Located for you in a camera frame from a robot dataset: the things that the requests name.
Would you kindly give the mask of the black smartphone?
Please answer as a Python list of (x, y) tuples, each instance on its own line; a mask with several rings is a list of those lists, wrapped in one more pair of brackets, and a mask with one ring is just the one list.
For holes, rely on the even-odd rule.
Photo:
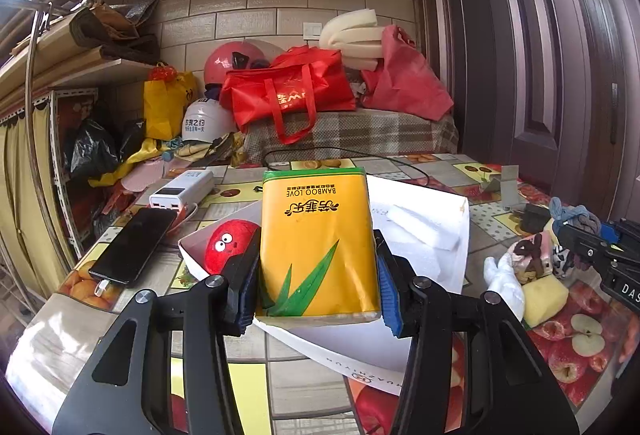
[(89, 275), (128, 287), (138, 279), (176, 217), (175, 210), (141, 209), (93, 263)]

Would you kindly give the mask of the yellow tissue pack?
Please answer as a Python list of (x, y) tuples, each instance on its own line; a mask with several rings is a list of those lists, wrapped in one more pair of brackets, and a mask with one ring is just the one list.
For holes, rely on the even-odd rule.
[(352, 325), (380, 317), (367, 175), (268, 171), (262, 180), (258, 317)]

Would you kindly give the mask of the black plastic bag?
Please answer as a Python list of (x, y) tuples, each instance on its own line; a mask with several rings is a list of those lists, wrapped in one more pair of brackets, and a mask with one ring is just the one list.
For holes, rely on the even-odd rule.
[(144, 120), (128, 121), (120, 130), (110, 116), (90, 116), (75, 135), (68, 173), (81, 180), (112, 173), (140, 149), (144, 139)]

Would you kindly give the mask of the red apple plush toy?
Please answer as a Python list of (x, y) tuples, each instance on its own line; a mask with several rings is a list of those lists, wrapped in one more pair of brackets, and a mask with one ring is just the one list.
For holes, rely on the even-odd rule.
[(210, 235), (204, 256), (204, 268), (213, 275), (221, 273), (228, 259), (243, 254), (259, 226), (246, 219), (229, 219)]

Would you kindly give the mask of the cream foam roll stack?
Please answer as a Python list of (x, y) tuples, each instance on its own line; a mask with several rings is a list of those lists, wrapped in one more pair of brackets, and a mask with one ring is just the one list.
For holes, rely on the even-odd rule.
[(383, 58), (383, 31), (375, 10), (353, 10), (332, 18), (323, 26), (319, 47), (340, 52), (345, 68), (374, 71)]

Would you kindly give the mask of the white helmet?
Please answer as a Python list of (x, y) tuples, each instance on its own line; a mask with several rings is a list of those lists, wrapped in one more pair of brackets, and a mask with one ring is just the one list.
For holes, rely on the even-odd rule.
[(232, 113), (216, 99), (195, 100), (184, 114), (181, 137), (185, 142), (211, 143), (236, 131)]

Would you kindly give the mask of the metal shelf rack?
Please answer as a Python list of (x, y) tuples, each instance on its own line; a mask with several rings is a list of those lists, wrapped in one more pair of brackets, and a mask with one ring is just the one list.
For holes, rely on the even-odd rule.
[(36, 100), (72, 74), (123, 59), (152, 66), (160, 46), (141, 29), (160, 0), (83, 2), (72, 10), (1, 0), (32, 12), (32, 32), (1, 67), (1, 239), (23, 285), (50, 295), (75, 263), (53, 167), (50, 109)]

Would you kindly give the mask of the white power bank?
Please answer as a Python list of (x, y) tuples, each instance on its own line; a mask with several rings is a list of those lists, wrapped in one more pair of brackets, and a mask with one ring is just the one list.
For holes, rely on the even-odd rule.
[(200, 203), (215, 188), (215, 176), (209, 170), (187, 170), (149, 196), (149, 207), (182, 211)]

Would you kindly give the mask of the pale yellow foam block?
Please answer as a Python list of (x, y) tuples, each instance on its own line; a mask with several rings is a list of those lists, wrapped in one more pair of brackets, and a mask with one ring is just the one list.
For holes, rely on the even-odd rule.
[(553, 275), (523, 285), (525, 309), (523, 319), (529, 327), (537, 327), (565, 306), (568, 289)]

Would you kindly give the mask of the black cube charger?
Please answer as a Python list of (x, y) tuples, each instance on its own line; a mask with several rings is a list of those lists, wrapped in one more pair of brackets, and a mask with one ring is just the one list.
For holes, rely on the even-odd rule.
[(544, 226), (550, 221), (551, 215), (548, 208), (527, 203), (522, 213), (520, 228), (524, 233), (536, 235), (544, 230)]

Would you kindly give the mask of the cow print fabric pouch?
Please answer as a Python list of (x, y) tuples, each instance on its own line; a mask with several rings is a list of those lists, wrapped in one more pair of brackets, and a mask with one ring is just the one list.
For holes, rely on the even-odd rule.
[(587, 271), (589, 267), (590, 265), (583, 261), (578, 254), (564, 249), (562, 245), (553, 247), (552, 273), (556, 278), (570, 278), (576, 271)]

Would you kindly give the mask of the fruit pattern tablecloth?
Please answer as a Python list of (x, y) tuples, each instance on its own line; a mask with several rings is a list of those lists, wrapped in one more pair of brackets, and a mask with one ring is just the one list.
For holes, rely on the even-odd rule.
[(314, 305), (373, 295), (411, 343), (396, 434), (446, 432), (454, 336), (468, 376), (463, 434), (575, 434), (563, 389), (496, 292), (450, 293), (390, 250), (357, 189), (345, 202), (268, 192), (262, 226), (219, 273), (189, 291), (129, 300), (56, 406), (58, 434), (239, 434), (225, 337), (255, 318), (311, 319)]

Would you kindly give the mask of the red helmet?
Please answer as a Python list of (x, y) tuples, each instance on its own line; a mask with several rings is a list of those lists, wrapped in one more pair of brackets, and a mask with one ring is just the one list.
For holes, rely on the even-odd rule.
[(245, 41), (232, 41), (218, 46), (209, 54), (204, 65), (204, 82), (206, 85), (221, 85), (230, 70), (268, 66), (267, 58), (257, 46)]

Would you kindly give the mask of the dark red cloth bag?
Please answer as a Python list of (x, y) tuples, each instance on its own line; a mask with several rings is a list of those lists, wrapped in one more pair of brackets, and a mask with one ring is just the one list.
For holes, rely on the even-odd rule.
[(378, 66), (361, 71), (367, 86), (361, 105), (431, 121), (448, 114), (454, 101), (405, 30), (386, 26), (381, 43), (383, 57)]

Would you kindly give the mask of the yellow shopping bag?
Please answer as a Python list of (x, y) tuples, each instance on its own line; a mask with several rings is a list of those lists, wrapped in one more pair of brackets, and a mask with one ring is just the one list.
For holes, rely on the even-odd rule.
[(198, 98), (198, 81), (192, 72), (178, 71), (159, 62), (143, 86), (145, 136), (153, 140), (172, 140), (181, 134), (182, 120)]

